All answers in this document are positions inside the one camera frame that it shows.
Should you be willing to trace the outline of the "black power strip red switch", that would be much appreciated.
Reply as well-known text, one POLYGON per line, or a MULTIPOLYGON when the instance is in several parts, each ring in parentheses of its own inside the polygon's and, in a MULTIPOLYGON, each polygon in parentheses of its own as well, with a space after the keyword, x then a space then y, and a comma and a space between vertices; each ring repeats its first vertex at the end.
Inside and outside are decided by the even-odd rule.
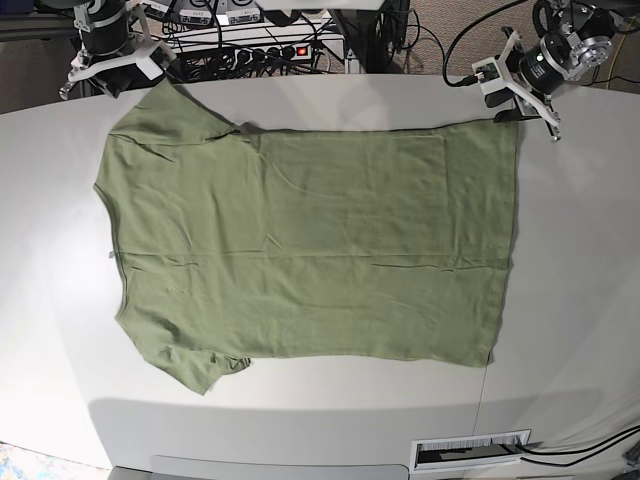
POLYGON ((268 46, 267 48, 256 46, 242 46, 228 44, 238 53, 245 52, 253 62, 282 62, 285 64, 297 64, 310 62, 314 54, 314 49, 310 44, 301 44, 285 47, 268 46))

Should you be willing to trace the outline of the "green T-shirt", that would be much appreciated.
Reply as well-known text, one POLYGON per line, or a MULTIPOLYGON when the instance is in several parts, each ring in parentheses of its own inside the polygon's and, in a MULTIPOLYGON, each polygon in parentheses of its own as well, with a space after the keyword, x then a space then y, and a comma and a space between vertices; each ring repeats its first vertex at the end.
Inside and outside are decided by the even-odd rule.
POLYGON ((518 128, 236 125, 169 82, 109 132, 94 184, 143 359, 206 393, 258 358, 482 368, 501 324, 518 128))

